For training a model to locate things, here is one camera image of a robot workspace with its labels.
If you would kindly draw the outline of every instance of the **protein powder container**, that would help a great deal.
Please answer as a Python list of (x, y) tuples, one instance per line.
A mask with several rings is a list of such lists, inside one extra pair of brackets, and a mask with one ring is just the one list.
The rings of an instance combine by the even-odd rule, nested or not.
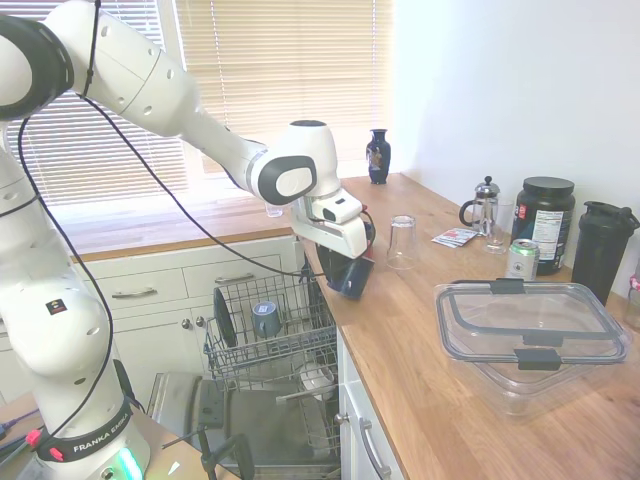
[(551, 275), (560, 270), (567, 246), (571, 217), (576, 205), (575, 185), (553, 177), (525, 179), (516, 200), (511, 242), (529, 238), (540, 248), (538, 275)]

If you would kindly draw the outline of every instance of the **black vase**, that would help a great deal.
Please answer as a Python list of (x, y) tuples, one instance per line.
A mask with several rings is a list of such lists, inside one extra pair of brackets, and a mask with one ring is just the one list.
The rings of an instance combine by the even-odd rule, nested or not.
[(371, 130), (373, 139), (367, 145), (369, 178), (376, 185), (387, 183), (389, 163), (391, 163), (391, 145), (384, 139), (385, 129)]

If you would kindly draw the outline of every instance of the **soda can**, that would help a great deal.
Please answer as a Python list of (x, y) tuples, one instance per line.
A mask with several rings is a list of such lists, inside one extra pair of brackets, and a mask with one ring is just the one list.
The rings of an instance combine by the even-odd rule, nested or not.
[(533, 240), (517, 238), (509, 248), (507, 262), (507, 278), (522, 278), (525, 282), (536, 279), (540, 248)]

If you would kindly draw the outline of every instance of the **kitchen counter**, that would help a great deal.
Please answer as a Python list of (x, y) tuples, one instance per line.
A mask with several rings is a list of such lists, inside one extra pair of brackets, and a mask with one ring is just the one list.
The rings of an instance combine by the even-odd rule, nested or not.
[[(175, 205), (158, 202), (153, 211), (137, 210), (133, 203), (108, 214), (86, 210), (59, 219), (85, 262), (215, 245)], [(185, 208), (225, 243), (292, 233), (286, 213), (268, 217), (264, 202), (255, 197), (185, 203)]]
[[(404, 176), (388, 182), (344, 181), (368, 205), (377, 227), (377, 263), (362, 298), (349, 300), (320, 283), (405, 478), (640, 478), (637, 345), (606, 388), (528, 422), (495, 414), (449, 369), (433, 289), (457, 279), (503, 276), (507, 256), (485, 253), (480, 238), (457, 249), (431, 242), (460, 226), (459, 207)], [(397, 214), (416, 217), (421, 255), (416, 268), (403, 272), (385, 265), (390, 219)], [(318, 271), (315, 247), (305, 248)], [(567, 281), (570, 272), (547, 278)], [(618, 320), (623, 308), (612, 295), (607, 309)]]

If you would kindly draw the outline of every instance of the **white wall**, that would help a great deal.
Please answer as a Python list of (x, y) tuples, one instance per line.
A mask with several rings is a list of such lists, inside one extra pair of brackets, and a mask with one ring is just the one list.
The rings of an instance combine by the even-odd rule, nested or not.
[[(640, 1), (396, 0), (394, 158), (460, 204), (492, 175), (576, 184), (640, 216)], [(629, 242), (614, 290), (640, 252)]]

